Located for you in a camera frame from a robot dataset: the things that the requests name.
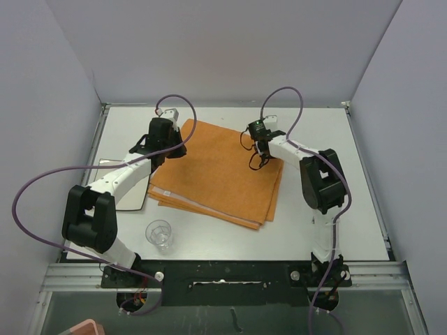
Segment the orange cloth placemat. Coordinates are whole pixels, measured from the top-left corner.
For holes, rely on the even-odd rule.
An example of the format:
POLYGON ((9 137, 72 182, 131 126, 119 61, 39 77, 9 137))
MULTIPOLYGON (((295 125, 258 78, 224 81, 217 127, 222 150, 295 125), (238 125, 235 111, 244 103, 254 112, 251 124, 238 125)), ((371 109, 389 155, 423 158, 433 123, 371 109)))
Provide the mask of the orange cloth placemat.
POLYGON ((153 174, 148 195, 159 205, 220 218, 252 230, 274 220, 284 164, 259 162, 242 148, 248 135, 188 119, 181 127, 190 135, 187 153, 168 159, 153 174))

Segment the aluminium left side rail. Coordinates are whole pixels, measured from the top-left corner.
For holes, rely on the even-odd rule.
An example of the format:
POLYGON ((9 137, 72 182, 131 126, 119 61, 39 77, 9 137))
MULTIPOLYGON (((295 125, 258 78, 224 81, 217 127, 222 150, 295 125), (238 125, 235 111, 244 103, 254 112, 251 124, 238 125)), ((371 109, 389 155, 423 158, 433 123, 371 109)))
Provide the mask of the aluminium left side rail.
POLYGON ((101 141, 107 115, 106 104, 102 103, 89 158, 87 159, 87 168, 82 168, 83 173, 80 185, 74 185, 68 192, 64 211, 61 230, 62 237, 81 247, 95 247, 94 240, 98 236, 98 233, 93 229, 94 217, 86 214, 87 205, 93 205, 98 196, 93 195, 93 191, 87 190, 87 184, 89 183, 91 171, 96 169, 95 167, 91 169, 90 166, 95 166, 94 159, 101 141))

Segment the clear plastic cup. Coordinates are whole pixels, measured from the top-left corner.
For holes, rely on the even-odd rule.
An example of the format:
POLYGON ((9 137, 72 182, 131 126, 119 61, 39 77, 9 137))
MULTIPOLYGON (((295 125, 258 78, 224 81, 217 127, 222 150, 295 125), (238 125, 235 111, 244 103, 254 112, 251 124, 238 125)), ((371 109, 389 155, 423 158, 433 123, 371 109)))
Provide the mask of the clear plastic cup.
POLYGON ((145 230, 146 239, 160 251, 166 251, 173 244, 170 224, 165 220, 152 221, 145 230))

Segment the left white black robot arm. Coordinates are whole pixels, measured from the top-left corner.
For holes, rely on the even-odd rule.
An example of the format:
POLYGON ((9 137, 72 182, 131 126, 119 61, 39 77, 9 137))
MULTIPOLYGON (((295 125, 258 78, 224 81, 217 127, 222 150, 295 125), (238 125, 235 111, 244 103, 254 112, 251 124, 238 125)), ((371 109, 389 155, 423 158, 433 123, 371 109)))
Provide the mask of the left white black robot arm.
POLYGON ((140 181, 148 181, 165 159, 186 155, 177 118, 175 110, 153 118, 148 133, 129 149, 123 167, 68 193, 63 238, 120 266, 117 278, 127 287, 140 282, 142 269, 135 265, 137 254, 117 237, 116 204, 140 181))

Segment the pink box corner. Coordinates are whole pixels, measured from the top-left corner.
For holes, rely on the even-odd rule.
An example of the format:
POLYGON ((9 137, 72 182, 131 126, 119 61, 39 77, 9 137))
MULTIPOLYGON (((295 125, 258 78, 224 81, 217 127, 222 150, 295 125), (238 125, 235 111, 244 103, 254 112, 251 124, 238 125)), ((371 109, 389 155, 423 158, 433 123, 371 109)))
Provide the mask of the pink box corner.
POLYGON ((87 319, 59 333, 59 335, 105 335, 103 325, 87 319))

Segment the white square plate black rim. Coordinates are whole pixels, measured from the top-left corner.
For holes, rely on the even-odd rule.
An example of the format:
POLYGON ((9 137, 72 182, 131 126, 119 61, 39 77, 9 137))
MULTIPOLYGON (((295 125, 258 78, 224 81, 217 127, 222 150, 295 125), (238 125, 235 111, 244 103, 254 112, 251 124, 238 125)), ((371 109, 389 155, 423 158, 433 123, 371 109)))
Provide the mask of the white square plate black rim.
POLYGON ((149 176, 151 174, 150 160, 139 161, 118 169, 111 166, 120 165, 122 161, 100 159, 93 182, 88 184, 97 193, 109 193, 115 199, 117 211, 140 211, 147 197, 149 176))

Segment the aluminium front frame rail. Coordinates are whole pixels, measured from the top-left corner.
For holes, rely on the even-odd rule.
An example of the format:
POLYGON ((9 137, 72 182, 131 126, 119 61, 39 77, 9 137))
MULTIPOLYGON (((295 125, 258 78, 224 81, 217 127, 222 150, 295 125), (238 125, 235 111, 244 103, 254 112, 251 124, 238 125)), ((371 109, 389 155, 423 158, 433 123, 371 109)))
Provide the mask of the aluminium front frame rail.
MULTIPOLYGON (((348 262, 351 290, 408 290, 406 265, 399 262, 348 262)), ((98 292, 103 272, 96 263, 54 263, 47 267, 42 292, 98 292)))

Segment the aluminium right side rail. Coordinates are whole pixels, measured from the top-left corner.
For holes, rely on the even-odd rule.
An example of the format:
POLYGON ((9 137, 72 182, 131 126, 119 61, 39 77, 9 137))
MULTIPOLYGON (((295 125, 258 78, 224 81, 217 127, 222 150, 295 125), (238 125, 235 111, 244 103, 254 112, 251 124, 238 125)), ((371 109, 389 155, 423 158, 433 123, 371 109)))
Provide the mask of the aluminium right side rail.
POLYGON ((354 125, 353 125, 352 115, 351 115, 351 102, 349 100, 342 101, 341 102, 341 106, 343 107, 343 109, 345 111, 345 114, 346 114, 346 117, 347 117, 347 121, 348 121, 349 127, 351 129, 353 140, 355 142, 356 150, 357 150, 358 155, 359 155, 360 164, 362 165, 362 171, 364 173, 364 176, 365 176, 365 179, 366 179, 366 182, 367 182, 367 187, 368 187, 371 199, 372 199, 372 203, 373 203, 373 207, 374 207, 374 210, 375 210, 375 213, 376 213, 376 217, 377 217, 378 222, 379 222, 379 226, 380 226, 380 229, 381 229, 381 234, 382 234, 383 241, 384 241, 384 244, 385 244, 385 247, 386 247, 386 250, 387 250, 388 257, 389 257, 390 261, 396 261, 395 253, 393 251, 393 246, 391 244, 390 236, 388 234, 388 229, 387 229, 386 223, 385 223, 385 221, 383 219, 383 214, 382 214, 382 211, 381 211, 381 208, 380 208, 380 204, 379 204, 376 192, 374 190, 371 174, 369 173, 369 169, 368 169, 368 166, 367 166, 367 161, 365 160, 365 155, 364 155, 364 153, 362 151, 362 147, 360 145, 360 138, 358 137, 358 135, 356 133, 356 130, 354 128, 354 125))

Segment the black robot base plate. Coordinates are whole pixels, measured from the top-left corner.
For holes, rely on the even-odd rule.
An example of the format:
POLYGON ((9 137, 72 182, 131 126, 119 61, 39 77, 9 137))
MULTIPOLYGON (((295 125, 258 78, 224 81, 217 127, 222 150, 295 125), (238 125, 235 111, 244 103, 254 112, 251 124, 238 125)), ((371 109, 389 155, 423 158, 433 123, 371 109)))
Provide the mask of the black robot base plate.
POLYGON ((138 271, 151 280, 113 269, 103 270, 101 287, 116 289, 117 304, 138 311, 162 289, 163 307, 263 306, 286 304, 334 309, 338 290, 352 285, 348 265, 336 261, 329 273, 317 261, 141 260, 138 271))

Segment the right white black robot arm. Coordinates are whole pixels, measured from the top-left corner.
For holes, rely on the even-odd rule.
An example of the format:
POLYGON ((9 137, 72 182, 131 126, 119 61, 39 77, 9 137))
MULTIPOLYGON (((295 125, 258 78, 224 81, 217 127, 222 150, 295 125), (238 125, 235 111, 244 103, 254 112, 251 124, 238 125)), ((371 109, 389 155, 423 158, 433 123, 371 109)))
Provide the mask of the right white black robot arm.
POLYGON ((336 275, 331 262, 341 255, 337 224, 349 194, 337 153, 332 149, 316 151, 288 139, 277 128, 274 115, 251 122, 246 132, 254 142, 251 148, 261 159, 259 168, 277 158, 300 172, 303 198, 314 212, 312 257, 319 261, 312 265, 310 275, 315 283, 328 284, 336 275))

